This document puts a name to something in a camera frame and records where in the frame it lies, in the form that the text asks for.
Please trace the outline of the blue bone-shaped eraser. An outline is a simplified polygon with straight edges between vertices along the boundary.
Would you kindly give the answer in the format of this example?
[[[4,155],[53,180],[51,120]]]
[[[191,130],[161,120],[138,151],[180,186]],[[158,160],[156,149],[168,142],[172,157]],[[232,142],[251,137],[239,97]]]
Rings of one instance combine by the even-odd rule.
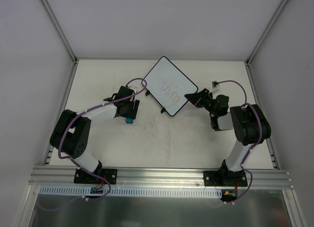
[[[132,118],[126,118],[126,124],[133,124]]]

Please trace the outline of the small black-framed whiteboard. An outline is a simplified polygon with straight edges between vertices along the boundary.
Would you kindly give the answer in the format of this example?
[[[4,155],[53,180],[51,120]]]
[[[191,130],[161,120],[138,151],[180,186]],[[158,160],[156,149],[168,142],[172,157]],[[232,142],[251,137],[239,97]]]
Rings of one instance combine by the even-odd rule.
[[[161,112],[169,116],[175,116],[187,103],[186,94],[198,91],[197,85],[165,56],[157,61],[144,80],[147,94],[161,105]]]

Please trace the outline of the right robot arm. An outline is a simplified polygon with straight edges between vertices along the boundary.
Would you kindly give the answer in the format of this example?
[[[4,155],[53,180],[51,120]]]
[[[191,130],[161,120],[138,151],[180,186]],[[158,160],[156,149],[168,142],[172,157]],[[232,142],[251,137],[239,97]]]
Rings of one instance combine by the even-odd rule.
[[[197,108],[209,112],[210,125],[215,131],[233,130],[236,142],[230,155],[223,160],[217,171],[204,171],[205,186],[246,187],[244,164],[251,151],[271,135],[271,127],[257,104],[229,107],[229,97],[203,89],[186,94],[185,98]]]

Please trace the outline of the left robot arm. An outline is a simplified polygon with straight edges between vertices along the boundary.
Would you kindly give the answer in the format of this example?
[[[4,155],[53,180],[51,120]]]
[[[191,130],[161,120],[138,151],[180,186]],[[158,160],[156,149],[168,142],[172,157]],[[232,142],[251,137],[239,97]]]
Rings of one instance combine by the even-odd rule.
[[[58,150],[59,158],[71,159],[79,169],[74,179],[79,184],[104,184],[111,172],[87,151],[90,129],[109,119],[123,117],[127,124],[136,119],[140,101],[135,98],[137,88],[121,86],[119,91],[96,106],[81,113],[64,110],[52,132],[50,145]]]

